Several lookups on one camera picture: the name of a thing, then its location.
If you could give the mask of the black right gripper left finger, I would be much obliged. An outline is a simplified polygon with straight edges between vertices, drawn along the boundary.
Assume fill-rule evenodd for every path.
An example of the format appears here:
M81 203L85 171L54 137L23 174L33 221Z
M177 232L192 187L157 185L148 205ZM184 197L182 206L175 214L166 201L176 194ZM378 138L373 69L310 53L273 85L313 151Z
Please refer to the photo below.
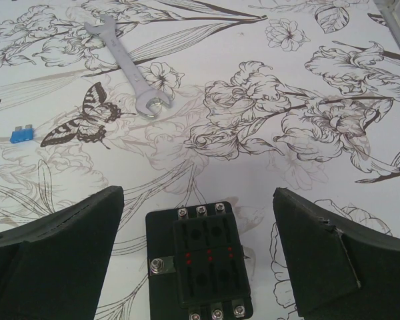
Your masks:
M123 208L110 186L0 232L0 319L93 319Z

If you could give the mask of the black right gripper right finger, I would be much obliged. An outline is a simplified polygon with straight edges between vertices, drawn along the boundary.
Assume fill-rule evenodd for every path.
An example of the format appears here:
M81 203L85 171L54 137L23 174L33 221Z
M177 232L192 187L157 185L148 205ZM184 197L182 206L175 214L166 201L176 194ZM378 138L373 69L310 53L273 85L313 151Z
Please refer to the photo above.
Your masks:
M300 317L400 319L400 239L285 188L273 212Z

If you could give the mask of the black fuse box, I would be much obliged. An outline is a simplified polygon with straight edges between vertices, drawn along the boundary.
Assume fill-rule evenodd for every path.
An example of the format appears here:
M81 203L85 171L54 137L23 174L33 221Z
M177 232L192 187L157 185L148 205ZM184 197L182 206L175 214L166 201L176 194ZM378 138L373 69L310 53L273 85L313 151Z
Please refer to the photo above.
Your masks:
M250 319L251 288L227 201L145 217L151 319Z

